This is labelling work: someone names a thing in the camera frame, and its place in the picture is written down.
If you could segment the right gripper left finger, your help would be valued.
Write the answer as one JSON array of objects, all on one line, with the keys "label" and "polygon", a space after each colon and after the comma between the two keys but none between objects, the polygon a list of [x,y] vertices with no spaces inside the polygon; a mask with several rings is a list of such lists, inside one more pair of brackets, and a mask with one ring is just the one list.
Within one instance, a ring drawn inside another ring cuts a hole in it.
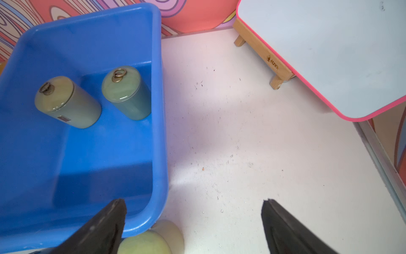
[{"label": "right gripper left finger", "polygon": [[113,200],[50,253],[116,254],[122,241],[126,212],[123,199]]}]

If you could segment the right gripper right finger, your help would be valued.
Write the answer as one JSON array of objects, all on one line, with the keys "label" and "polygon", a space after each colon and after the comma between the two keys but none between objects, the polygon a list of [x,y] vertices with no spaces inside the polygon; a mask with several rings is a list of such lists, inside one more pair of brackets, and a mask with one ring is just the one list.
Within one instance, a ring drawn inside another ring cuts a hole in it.
[{"label": "right gripper right finger", "polygon": [[335,254],[276,200],[265,200],[261,218],[272,254]]}]

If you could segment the pale yellow tea canister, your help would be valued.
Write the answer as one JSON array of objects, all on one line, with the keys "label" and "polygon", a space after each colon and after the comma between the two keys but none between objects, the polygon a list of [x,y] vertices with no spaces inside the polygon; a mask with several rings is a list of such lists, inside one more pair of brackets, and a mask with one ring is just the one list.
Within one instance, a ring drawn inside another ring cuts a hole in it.
[{"label": "pale yellow tea canister", "polygon": [[102,113],[99,101],[65,76],[45,82],[34,103],[40,112],[78,129],[89,128]]}]

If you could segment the olive green tea canister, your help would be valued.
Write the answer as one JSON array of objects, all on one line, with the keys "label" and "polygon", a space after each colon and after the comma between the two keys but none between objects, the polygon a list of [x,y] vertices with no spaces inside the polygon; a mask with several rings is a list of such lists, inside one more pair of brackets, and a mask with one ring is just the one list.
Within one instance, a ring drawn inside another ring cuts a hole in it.
[{"label": "olive green tea canister", "polygon": [[110,71],[102,82],[101,91],[131,120],[139,121],[151,114],[151,91],[134,67],[120,66]]}]

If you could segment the yellow-green tea canister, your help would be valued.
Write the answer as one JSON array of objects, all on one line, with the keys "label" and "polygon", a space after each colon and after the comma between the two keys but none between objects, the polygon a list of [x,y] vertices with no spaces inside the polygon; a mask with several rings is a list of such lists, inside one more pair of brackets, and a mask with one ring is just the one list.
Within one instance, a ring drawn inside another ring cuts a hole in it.
[{"label": "yellow-green tea canister", "polygon": [[181,230],[169,220],[157,221],[150,230],[125,238],[118,254],[184,254],[185,241]]}]

